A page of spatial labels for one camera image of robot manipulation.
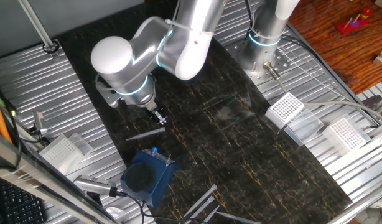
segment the blue device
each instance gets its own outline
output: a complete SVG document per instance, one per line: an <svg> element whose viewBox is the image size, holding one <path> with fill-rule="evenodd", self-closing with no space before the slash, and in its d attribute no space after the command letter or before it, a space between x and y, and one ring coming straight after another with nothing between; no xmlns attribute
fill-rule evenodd
<svg viewBox="0 0 382 224"><path fill-rule="evenodd" d="M141 150L121 177L122 191L156 208L178 168L156 148Z"/></svg>

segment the wooden floor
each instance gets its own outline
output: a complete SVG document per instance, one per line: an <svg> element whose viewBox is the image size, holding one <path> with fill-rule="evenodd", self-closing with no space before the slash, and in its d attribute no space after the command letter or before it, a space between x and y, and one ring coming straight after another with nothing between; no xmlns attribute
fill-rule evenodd
<svg viewBox="0 0 382 224"><path fill-rule="evenodd" d="M355 94L382 81L382 64L372 63L382 52L382 8L374 2L300 0L290 19ZM336 25L357 16L366 7L373 11L368 25L344 36L336 30Z"/></svg>

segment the gray cable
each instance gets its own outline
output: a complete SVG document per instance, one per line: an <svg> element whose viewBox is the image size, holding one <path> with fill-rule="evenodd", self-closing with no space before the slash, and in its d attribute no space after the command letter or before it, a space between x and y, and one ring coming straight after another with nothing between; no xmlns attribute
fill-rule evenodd
<svg viewBox="0 0 382 224"><path fill-rule="evenodd" d="M349 102L349 101L328 101L328 102L317 102L317 103L304 103L306 106L325 106L325 105L350 105L355 106L357 108L361 108L367 112L370 112L371 114L375 115L377 118L382 120L382 115L380 115L378 112L374 111L371 108L368 108L364 105L361 105L359 103Z"/></svg>
<svg viewBox="0 0 382 224"><path fill-rule="evenodd" d="M281 79L277 80L279 86L284 90L285 93L288 92L286 87L284 86ZM371 114L375 115L378 119L382 120L382 115L379 114L377 111L374 111L373 109L366 107L364 105L361 105L359 103L349 102L349 101L328 101L328 102L316 102L316 103L304 103L306 106L327 106L327 105L350 105L357 108L361 108L367 112L370 112Z"/></svg>

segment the blue box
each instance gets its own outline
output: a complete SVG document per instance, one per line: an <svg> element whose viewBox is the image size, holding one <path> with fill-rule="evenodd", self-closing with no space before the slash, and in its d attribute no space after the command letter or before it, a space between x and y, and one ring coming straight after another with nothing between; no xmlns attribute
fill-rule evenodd
<svg viewBox="0 0 382 224"><path fill-rule="evenodd" d="M165 193L167 186L172 180L174 173L179 168L179 165L175 161L168 159L157 152L151 152L149 149L137 152L131 161L129 168L134 164L142 164L150 167L154 174L154 183L148 190L133 192L133 190L126 185L125 171L121 177L122 191L135 197L140 202L145 201L148 206L156 208Z"/></svg>

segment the black keyboard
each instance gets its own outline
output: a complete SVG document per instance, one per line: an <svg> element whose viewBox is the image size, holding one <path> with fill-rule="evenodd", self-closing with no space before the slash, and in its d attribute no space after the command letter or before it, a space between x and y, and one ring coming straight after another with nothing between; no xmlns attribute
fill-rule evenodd
<svg viewBox="0 0 382 224"><path fill-rule="evenodd" d="M41 224L46 214L41 199L3 180L0 181L9 224Z"/></svg>

